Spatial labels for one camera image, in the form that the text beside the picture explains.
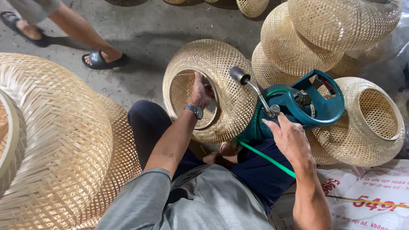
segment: wristwatch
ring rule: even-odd
[[[189,110],[193,111],[198,120],[201,120],[203,118],[203,109],[198,108],[198,107],[193,106],[193,105],[186,105],[185,109],[189,109]]]

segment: navy pants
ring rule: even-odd
[[[138,101],[128,112],[128,122],[132,127],[139,162],[144,170],[156,142],[172,124],[172,121],[158,104]],[[273,139],[251,142],[249,145],[292,170],[291,164],[278,150]],[[238,164],[234,165],[230,171],[257,195],[268,214],[270,207],[293,182],[293,177],[246,148],[238,153],[237,158]],[[205,163],[187,149],[173,178],[201,165]]]

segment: hand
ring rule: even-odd
[[[272,121],[263,119],[274,135],[274,141],[281,153],[291,165],[315,164],[311,155],[310,143],[307,140],[303,127],[298,123],[292,123],[280,113],[278,120],[281,128]]]
[[[199,72],[195,72],[195,84],[193,85],[193,94],[190,104],[204,109],[215,99],[215,96],[211,85],[203,85],[202,79],[203,75]]]

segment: concrete floor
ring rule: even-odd
[[[30,54],[62,65],[95,92],[115,100],[126,110],[143,99],[164,107],[163,75],[180,48],[198,39],[216,39],[234,46],[250,60],[260,41],[263,20],[280,4],[278,0],[271,0],[261,16],[251,19],[240,12],[235,0],[213,4],[188,0],[182,6],[162,0],[140,1],[135,7],[118,7],[102,0],[63,0],[88,19],[104,39],[131,57],[131,64],[126,67],[114,70],[85,67],[81,56],[92,49],[67,38],[49,19],[39,27],[55,37],[55,45],[37,48],[0,23],[0,52]],[[0,9],[10,10],[3,1],[0,1]]]

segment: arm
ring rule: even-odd
[[[332,229],[331,215],[317,177],[317,167],[310,144],[300,124],[290,122],[283,113],[278,116],[281,128],[263,120],[271,129],[281,153],[291,163],[297,181],[294,223],[298,230]]]
[[[214,94],[212,94],[213,91],[210,86],[203,85],[202,77],[203,75],[195,72],[195,83],[190,104],[204,109],[214,98]],[[145,170],[163,168],[168,170],[173,177],[189,145],[197,121],[195,113],[185,109],[156,143]]]

